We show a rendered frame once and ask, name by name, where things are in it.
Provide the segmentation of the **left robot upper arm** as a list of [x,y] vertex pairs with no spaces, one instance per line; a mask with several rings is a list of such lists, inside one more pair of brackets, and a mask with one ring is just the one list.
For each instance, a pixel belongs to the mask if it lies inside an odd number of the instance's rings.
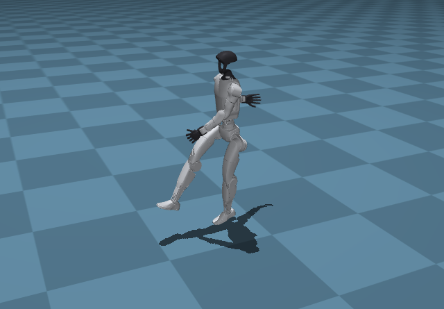
[[231,83],[228,89],[228,97],[225,101],[225,108],[222,109],[222,111],[225,113],[225,118],[223,120],[227,119],[230,116],[230,113],[232,112],[237,99],[241,96],[241,93],[242,89],[240,88],[240,86],[236,83]]

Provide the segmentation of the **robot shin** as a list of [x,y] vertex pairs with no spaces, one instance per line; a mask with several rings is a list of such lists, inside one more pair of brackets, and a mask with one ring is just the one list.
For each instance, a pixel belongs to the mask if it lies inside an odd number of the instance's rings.
[[[179,198],[181,197],[182,193],[185,191],[185,189],[189,186],[189,184],[193,181],[195,177],[195,173],[189,168],[191,163],[191,160],[187,160],[187,162],[184,164],[182,171],[178,177],[176,188],[173,192],[173,196],[171,197],[171,201],[174,204],[177,204]],[[173,198],[173,199],[172,199]]]
[[223,181],[222,184],[222,197],[223,197],[223,207],[224,212],[226,211],[226,215],[230,213],[232,201],[235,197],[237,191],[237,179],[235,177],[232,178],[228,186]]

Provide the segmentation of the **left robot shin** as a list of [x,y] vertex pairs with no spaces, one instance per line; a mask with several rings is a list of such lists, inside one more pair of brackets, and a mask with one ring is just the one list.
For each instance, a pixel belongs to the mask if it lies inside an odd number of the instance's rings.
[[237,179],[235,177],[232,178],[228,186],[223,181],[222,184],[222,197],[223,197],[223,207],[224,212],[226,211],[226,215],[230,213],[232,201],[235,197],[237,191]]

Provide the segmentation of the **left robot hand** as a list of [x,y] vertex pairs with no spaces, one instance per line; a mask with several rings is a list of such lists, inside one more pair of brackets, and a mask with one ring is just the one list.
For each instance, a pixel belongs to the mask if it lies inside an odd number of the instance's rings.
[[[197,141],[199,138],[200,138],[200,136],[203,136],[201,133],[200,133],[200,131],[199,131],[199,129],[201,129],[202,127],[204,127],[204,126],[201,126],[200,128],[198,128],[197,130],[189,130],[189,129],[187,129],[187,131],[190,131],[191,133],[189,133],[189,134],[186,134],[186,136],[189,136],[187,139],[189,139],[189,138],[191,138],[189,141],[191,142],[192,140],[194,140],[193,142],[192,142],[192,144],[195,142],[195,141]],[[205,133],[206,134],[206,133]]]

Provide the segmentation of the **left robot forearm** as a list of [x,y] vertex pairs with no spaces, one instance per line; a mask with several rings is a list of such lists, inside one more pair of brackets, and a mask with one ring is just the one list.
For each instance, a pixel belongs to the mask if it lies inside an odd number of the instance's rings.
[[219,126],[224,118],[225,113],[222,110],[218,111],[217,114],[208,123],[206,123],[206,125],[204,125],[204,127],[199,129],[200,133],[203,135],[206,132],[211,131],[216,126]]

